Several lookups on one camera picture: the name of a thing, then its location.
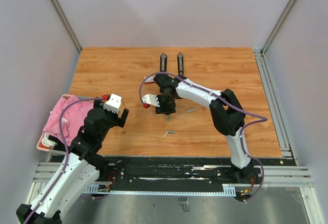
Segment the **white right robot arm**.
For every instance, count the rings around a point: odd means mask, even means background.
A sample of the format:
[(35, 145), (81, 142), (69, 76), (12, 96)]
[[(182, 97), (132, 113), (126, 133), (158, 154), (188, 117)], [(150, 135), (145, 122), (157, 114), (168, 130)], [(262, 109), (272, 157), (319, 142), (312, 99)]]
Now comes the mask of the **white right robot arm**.
[(155, 75), (154, 81), (160, 88), (160, 94), (156, 96), (155, 112), (165, 115), (175, 113), (177, 99), (189, 99), (209, 109), (215, 129), (228, 142), (233, 179), (238, 183), (249, 179), (253, 164), (243, 152), (245, 145), (238, 137), (244, 126), (245, 115), (234, 92), (230, 89), (224, 92), (211, 90), (185, 77), (172, 78), (163, 73)]

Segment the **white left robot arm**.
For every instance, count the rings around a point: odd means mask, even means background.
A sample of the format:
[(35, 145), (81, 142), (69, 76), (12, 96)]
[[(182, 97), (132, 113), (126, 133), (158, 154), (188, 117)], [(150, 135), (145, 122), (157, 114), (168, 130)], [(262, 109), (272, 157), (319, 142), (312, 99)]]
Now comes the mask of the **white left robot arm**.
[(122, 97), (116, 94), (93, 101), (77, 136), (65, 145), (64, 160), (48, 184), (30, 204), (16, 210), (20, 223), (61, 223), (92, 182), (109, 177), (109, 163), (97, 152), (111, 128), (124, 127), (129, 111), (119, 111)]

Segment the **black stapler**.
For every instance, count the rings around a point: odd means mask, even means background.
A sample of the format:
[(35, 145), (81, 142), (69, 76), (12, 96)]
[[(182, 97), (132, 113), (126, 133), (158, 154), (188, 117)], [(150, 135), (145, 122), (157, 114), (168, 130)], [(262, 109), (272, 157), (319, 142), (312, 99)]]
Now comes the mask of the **black stapler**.
[(177, 54), (177, 66), (178, 66), (178, 74), (184, 76), (184, 61), (183, 61), (183, 54), (181, 52)]
[(167, 55), (162, 53), (160, 56), (160, 72), (167, 71)]

